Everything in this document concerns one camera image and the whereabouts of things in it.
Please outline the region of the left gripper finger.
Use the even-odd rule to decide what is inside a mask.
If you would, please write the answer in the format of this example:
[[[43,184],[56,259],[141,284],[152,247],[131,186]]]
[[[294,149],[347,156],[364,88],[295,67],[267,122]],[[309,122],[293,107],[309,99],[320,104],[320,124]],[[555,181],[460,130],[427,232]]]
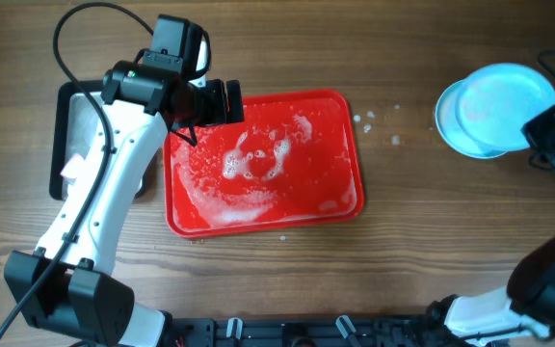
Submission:
[[[226,122],[237,123],[244,121],[244,103],[242,100],[241,87],[238,80],[226,82],[228,111]]]
[[[175,135],[191,147],[196,147],[198,145],[198,137],[193,126],[189,126],[186,130],[183,128],[176,130]]]

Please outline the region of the mint plate with orange stain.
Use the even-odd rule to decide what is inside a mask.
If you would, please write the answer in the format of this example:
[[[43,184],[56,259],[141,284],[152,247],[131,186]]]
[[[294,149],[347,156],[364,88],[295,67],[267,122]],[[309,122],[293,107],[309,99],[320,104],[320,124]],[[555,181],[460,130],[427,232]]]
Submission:
[[[555,105],[555,89],[536,70],[502,63],[463,79],[453,107],[457,124],[478,146],[503,152],[529,147],[522,127]]]

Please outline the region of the pink sponge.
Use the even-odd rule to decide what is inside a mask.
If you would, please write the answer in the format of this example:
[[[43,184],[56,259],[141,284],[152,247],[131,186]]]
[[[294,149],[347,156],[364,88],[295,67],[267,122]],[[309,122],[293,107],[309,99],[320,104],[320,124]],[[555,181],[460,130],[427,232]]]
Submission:
[[[79,153],[74,153],[60,171],[61,177],[67,182],[74,182],[85,166],[85,159]]]

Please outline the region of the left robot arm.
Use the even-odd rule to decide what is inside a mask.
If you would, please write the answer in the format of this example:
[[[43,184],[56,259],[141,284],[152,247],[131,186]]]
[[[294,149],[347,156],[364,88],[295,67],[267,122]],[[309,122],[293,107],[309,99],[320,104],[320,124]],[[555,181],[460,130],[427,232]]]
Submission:
[[[169,135],[195,146],[197,128],[244,118],[239,83],[205,77],[211,48],[201,26],[163,14],[150,33],[150,47],[115,64],[90,98],[98,126],[59,216],[32,253],[11,253],[4,269],[13,316],[79,344],[175,344],[172,317],[139,304],[112,276],[123,222]]]

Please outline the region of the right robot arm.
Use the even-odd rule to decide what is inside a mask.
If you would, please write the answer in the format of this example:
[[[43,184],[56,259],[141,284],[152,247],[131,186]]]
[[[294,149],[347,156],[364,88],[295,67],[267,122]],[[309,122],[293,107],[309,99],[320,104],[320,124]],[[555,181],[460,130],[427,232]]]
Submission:
[[[555,171],[555,106],[522,131],[537,156]],[[426,323],[430,332],[468,346],[522,336],[555,339],[555,236],[518,263],[506,286],[435,302],[427,310]]]

